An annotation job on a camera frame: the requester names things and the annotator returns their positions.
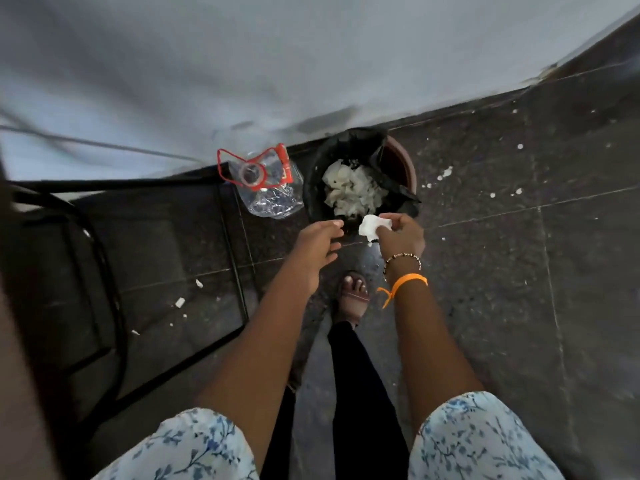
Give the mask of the person's left forearm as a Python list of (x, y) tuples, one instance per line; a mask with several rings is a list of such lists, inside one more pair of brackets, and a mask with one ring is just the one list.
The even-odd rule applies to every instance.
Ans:
[(230, 419), (262, 469), (319, 268), (286, 261), (232, 348), (224, 355), (199, 407)]

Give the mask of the heap of white paper waste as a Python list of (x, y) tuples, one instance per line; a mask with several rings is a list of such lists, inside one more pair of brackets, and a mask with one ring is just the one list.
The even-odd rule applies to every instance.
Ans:
[(322, 181), (325, 185), (324, 204), (336, 217), (359, 219), (375, 214), (389, 191), (374, 181), (371, 169), (354, 161), (338, 160), (327, 168)]

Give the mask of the person's left hand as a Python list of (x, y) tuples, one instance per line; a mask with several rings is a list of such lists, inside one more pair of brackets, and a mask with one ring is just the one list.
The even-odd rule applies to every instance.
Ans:
[(287, 266), (297, 286), (306, 296), (311, 296), (319, 286), (319, 273), (324, 268), (326, 237), (343, 237), (344, 222), (341, 219), (319, 221), (300, 231)]

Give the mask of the white tissue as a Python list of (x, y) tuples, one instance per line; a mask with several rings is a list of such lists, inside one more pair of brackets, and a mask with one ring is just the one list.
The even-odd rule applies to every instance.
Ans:
[(362, 222), (358, 227), (358, 234), (359, 236), (366, 238), (368, 245), (372, 245), (373, 242), (376, 242), (379, 239), (377, 234), (377, 229), (379, 227), (393, 230), (393, 221), (391, 219), (368, 214), (363, 217)]

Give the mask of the floral white blue sleeve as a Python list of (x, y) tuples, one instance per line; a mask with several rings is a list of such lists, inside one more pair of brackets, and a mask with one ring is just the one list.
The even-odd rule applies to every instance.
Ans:
[(206, 408), (185, 410), (91, 480), (259, 480), (243, 432)]
[(441, 404), (422, 423), (408, 480), (565, 480), (517, 414), (489, 392)]

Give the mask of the black trouser leg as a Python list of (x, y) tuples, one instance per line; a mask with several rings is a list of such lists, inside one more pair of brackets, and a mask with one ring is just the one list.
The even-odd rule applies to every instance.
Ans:
[(260, 480), (289, 480), (296, 392), (286, 386)]
[(333, 324), (328, 341), (337, 393), (336, 480), (407, 480), (409, 450), (396, 409), (352, 324)]

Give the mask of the orange wrist thread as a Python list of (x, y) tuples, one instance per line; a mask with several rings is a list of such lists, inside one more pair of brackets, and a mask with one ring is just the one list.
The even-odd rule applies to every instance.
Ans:
[(398, 291), (400, 290), (400, 288), (402, 288), (402, 286), (404, 286), (405, 284), (407, 284), (409, 282), (414, 282), (414, 281), (423, 283), (423, 285), (425, 287), (429, 286), (427, 278), (424, 277), (423, 275), (421, 275), (419, 273), (407, 273), (407, 274), (404, 274), (404, 275), (400, 276), (394, 282), (393, 286), (391, 286), (390, 289), (385, 288), (385, 287), (378, 287), (376, 289), (376, 292), (382, 292), (382, 293), (384, 293), (386, 295), (386, 300), (382, 304), (381, 308), (382, 309), (386, 309), (386, 307), (388, 307), (389, 304), (391, 304), (391, 302), (396, 298), (396, 295), (397, 295)]

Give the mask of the black metal chair frame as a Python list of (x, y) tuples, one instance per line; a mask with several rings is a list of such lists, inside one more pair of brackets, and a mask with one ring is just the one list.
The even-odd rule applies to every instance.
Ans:
[(171, 178), (137, 178), (137, 179), (111, 179), (111, 180), (36, 180), (36, 181), (7, 181), (11, 188), (12, 202), (32, 205), (48, 210), (57, 211), (63, 216), (62, 222), (70, 221), (78, 226), (92, 250), (93, 259), (96, 261), (100, 282), (106, 294), (109, 313), (113, 322), (115, 346), (103, 347), (98, 352), (82, 359), (68, 368), (69, 374), (74, 374), (89, 367), (92, 363), (107, 355), (115, 355), (116, 370), (106, 391), (97, 401), (93, 409), (82, 419), (77, 426), (77, 434), (87, 442), (98, 431), (101, 425), (116, 417), (133, 404), (139, 402), (169, 380), (187, 371), (190, 367), (201, 362), (208, 356), (217, 352), (223, 346), (228, 345), (240, 336), (249, 320), (249, 311), (246, 304), (243, 284), (239, 276), (239, 268), (236, 256), (231, 244), (228, 225), (225, 215), (220, 210), (220, 226), (225, 239), (225, 252), (234, 278), (234, 288), (239, 307), (243, 315), (243, 322), (235, 330), (229, 332), (212, 344), (197, 351), (192, 356), (172, 366), (167, 371), (150, 379), (130, 393), (119, 397), (125, 379), (125, 373), (129, 364), (129, 329), (122, 309), (122, 297), (116, 286), (113, 268), (108, 259), (106, 249), (100, 240), (90, 218), (78, 209), (75, 204), (57, 197), (61, 193), (84, 192), (108, 192), (108, 191), (139, 191), (143, 189), (171, 188), (171, 187), (213, 187), (216, 202), (221, 199), (223, 186), (221, 177), (171, 177)]

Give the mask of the person's right hand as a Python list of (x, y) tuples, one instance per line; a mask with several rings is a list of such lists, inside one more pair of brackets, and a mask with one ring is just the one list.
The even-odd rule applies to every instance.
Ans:
[(388, 260), (402, 253), (422, 257), (425, 249), (424, 230), (408, 215), (408, 224), (402, 230), (377, 229), (381, 256)]

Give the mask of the scattered white paper scraps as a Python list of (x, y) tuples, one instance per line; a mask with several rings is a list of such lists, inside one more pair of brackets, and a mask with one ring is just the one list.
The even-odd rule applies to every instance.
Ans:
[(542, 320), (553, 295), (570, 347), (618, 347), (636, 319), (639, 119), (578, 110), (494, 107), (392, 132), (414, 163), (436, 294), (465, 342), (524, 321), (519, 302), (545, 287), (543, 245)]

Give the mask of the black bin bag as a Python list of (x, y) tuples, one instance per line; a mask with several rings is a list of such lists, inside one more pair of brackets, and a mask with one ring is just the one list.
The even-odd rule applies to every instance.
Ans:
[(382, 206), (373, 215), (397, 212), (417, 217), (420, 200), (402, 185), (395, 183), (380, 169), (380, 157), (387, 140), (388, 131), (379, 128), (352, 128), (327, 139), (317, 149), (304, 174), (303, 202), (310, 223), (321, 220), (341, 219), (344, 232), (349, 238), (358, 236), (358, 227), (363, 218), (346, 219), (336, 217), (333, 210), (324, 204), (324, 172), (332, 163), (343, 160), (354, 161), (371, 169), (371, 174), (380, 186), (389, 191)]

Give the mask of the brown sandal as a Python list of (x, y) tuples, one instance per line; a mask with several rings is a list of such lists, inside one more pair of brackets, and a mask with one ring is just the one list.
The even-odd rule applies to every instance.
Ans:
[(347, 271), (342, 277), (332, 310), (332, 325), (342, 322), (356, 329), (370, 303), (369, 286), (365, 277), (356, 271)]

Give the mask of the maroon plastic waste bin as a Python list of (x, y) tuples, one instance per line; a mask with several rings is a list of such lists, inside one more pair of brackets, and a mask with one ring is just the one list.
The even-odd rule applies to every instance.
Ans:
[(395, 183), (416, 194), (417, 174), (413, 161), (404, 146), (392, 136), (387, 136), (380, 157), (380, 169)]

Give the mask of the person's right forearm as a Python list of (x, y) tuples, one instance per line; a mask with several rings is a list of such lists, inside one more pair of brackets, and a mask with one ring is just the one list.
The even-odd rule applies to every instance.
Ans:
[[(421, 274), (414, 255), (402, 253), (386, 260), (390, 288), (407, 273)], [(417, 431), (437, 407), (484, 386), (452, 338), (430, 287), (409, 282), (392, 302), (412, 429)]]

